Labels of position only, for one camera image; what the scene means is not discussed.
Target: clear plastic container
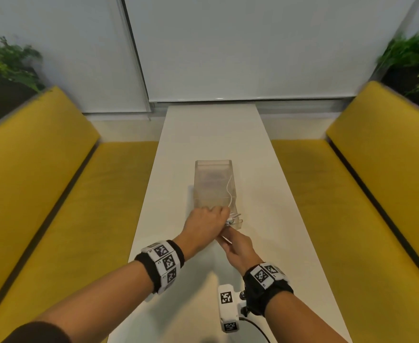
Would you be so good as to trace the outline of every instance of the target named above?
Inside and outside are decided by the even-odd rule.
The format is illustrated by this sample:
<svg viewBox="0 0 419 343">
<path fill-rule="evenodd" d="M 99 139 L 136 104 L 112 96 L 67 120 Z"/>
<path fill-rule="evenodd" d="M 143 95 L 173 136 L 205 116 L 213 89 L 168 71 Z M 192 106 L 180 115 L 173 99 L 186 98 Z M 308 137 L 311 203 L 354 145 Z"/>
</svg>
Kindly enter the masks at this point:
<svg viewBox="0 0 419 343">
<path fill-rule="evenodd" d="M 194 207 L 205 206 L 229 206 L 232 213 L 238 213 L 231 160 L 195 161 Z M 236 217 L 231 226 L 238 230 L 242 222 Z"/>
</svg>

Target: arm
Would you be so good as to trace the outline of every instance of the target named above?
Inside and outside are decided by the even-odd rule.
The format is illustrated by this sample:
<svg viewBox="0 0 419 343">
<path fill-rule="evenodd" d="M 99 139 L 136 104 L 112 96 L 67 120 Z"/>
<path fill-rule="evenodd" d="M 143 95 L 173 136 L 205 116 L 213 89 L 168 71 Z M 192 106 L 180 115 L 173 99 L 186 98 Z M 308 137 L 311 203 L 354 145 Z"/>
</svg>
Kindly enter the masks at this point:
<svg viewBox="0 0 419 343">
<path fill-rule="evenodd" d="M 264 261 L 254 251 L 248 236 L 226 227 L 217 237 L 229 263 L 243 276 L 248 269 Z M 292 293 L 282 291 L 265 309 L 265 318 L 280 343 L 346 343 L 324 320 Z"/>
<path fill-rule="evenodd" d="M 228 207 L 197 208 L 190 213 L 183 231 L 173 240 L 186 261 L 218 236 L 229 213 Z M 98 343 L 152 291 L 143 264 L 133 261 L 52 306 L 35 321 L 57 326 L 72 343 Z"/>
</svg>

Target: black sleeve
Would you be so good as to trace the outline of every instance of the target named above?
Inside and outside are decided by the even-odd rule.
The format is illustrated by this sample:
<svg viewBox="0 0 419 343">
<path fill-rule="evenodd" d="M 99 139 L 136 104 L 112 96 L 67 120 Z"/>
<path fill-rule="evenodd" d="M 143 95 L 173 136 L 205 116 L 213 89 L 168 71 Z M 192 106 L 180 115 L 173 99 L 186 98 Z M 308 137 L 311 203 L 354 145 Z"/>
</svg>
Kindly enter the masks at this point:
<svg viewBox="0 0 419 343">
<path fill-rule="evenodd" d="M 12 331 L 2 343 L 71 343 L 61 328 L 45 322 L 31 322 Z"/>
</svg>

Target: hand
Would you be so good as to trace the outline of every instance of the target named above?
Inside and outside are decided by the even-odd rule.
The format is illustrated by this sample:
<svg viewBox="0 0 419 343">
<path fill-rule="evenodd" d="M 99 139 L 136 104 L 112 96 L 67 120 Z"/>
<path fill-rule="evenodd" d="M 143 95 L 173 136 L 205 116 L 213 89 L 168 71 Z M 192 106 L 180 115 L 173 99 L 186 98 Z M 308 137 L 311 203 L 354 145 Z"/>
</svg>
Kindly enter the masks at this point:
<svg viewBox="0 0 419 343">
<path fill-rule="evenodd" d="M 241 276 L 244 276 L 246 271 L 252 266 L 264 262 L 254 251 L 251 238 L 232 227 L 226 226 L 216 239 L 224 249 L 230 265 L 234 266 Z"/>
<path fill-rule="evenodd" d="M 190 212 L 183 231 L 173 240 L 187 261 L 215 240 L 230 215 L 229 207 L 195 208 Z"/>
</svg>

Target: white table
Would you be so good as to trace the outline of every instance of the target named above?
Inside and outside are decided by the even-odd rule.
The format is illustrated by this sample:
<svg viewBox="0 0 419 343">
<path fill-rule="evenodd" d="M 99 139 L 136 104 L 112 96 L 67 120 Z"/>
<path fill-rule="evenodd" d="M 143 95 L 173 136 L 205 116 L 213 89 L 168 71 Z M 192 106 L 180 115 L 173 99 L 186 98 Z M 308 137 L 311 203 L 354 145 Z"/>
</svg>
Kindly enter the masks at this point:
<svg viewBox="0 0 419 343">
<path fill-rule="evenodd" d="M 241 229 L 295 294 L 350 341 L 343 318 L 254 104 L 171 106 L 163 126 L 129 260 L 151 242 L 174 238 L 193 207 L 195 160 L 233 162 Z M 217 287 L 241 276 L 213 242 L 186 263 L 164 294 L 142 303 L 109 337 L 124 342 L 264 342 L 249 323 L 220 329 Z M 275 342 L 265 319 L 250 314 Z"/>
</svg>

